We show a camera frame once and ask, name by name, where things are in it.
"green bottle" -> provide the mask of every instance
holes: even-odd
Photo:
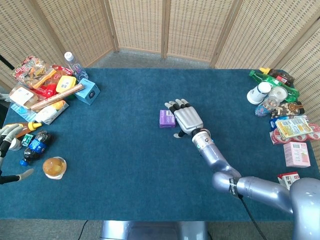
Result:
[[[257,73],[254,70],[251,70],[249,73],[249,76],[253,77],[257,81],[258,84],[261,82],[268,82],[269,84],[271,84],[274,87],[276,87],[276,86],[284,87],[285,90],[288,92],[288,96],[285,99],[285,101],[288,103],[297,101],[297,98],[300,95],[298,90],[296,90],[293,87],[289,87],[289,86],[285,85],[284,83],[278,81],[277,79],[275,79],[274,77],[272,77],[270,75]]]

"purple box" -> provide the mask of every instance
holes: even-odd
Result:
[[[170,110],[160,110],[160,128],[174,128],[176,126],[175,115]]]

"woven panel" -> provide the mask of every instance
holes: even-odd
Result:
[[[0,2],[0,53],[13,66],[28,55],[35,55],[48,63],[60,63],[57,51],[31,16],[24,1]],[[0,67],[0,77],[8,86],[13,85],[7,67]]]
[[[161,52],[162,0],[110,0],[120,48]]]
[[[282,67],[296,78],[295,87],[300,91],[299,100],[312,123],[320,125],[320,28]],[[312,143],[320,166],[320,141]]]
[[[215,66],[270,66],[319,9],[319,0],[244,0]]]
[[[232,0],[172,0],[168,56],[209,62]]]
[[[109,52],[112,40],[97,0],[37,0],[66,51],[86,67]]]

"red snack bag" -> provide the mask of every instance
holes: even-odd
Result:
[[[59,65],[52,65],[52,68],[56,71],[55,74],[46,80],[42,86],[37,89],[33,89],[36,94],[43,96],[45,99],[55,95],[57,84],[62,76],[72,76],[73,72],[66,67]]]

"robotic arm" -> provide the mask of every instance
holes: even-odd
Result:
[[[24,173],[17,175],[1,176],[1,166],[4,161],[4,158],[9,150],[12,140],[16,137],[18,133],[22,131],[23,127],[19,124],[13,124],[11,126],[5,126],[0,129],[0,184],[6,184],[16,181],[21,181],[27,178],[34,172],[34,169],[28,169]]]
[[[174,137],[191,135],[193,144],[214,172],[214,188],[236,198],[244,196],[293,214],[294,240],[320,239],[320,180],[302,178],[293,183],[289,191],[279,183],[254,176],[242,177],[223,157],[210,132],[203,128],[197,111],[185,99],[176,99],[164,105],[175,115],[181,127]]]

